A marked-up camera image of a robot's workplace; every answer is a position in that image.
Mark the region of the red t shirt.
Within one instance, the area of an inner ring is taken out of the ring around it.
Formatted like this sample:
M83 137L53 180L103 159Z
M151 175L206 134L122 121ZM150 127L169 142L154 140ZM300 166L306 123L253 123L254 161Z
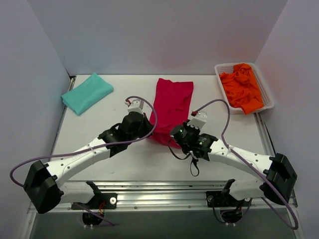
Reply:
M156 124L156 128L150 139L161 145L169 143L170 131L188 119L193 89L193 82L158 79L153 103L155 112L150 117L150 123Z

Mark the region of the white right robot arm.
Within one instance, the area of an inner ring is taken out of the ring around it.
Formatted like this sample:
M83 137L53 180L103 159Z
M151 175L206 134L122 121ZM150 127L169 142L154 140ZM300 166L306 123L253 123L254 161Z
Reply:
M223 140L201 133L186 122L175 126L170 136L194 162L199 159L219 162L255 177L247 181L228 180L221 193L224 204L231 206L246 198L262 197L278 205L289 202L297 174L285 155L261 155L226 145Z

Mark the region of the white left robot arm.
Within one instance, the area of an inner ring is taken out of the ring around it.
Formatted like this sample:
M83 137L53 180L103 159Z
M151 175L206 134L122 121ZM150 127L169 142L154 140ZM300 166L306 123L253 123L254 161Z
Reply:
M40 214L57 205L70 203L78 209L98 209L110 202L92 181L71 182L70 178L91 165L126 150L132 141L149 137L154 129L146 114L130 112L121 123L113 125L81 149L58 160L33 163L23 188Z

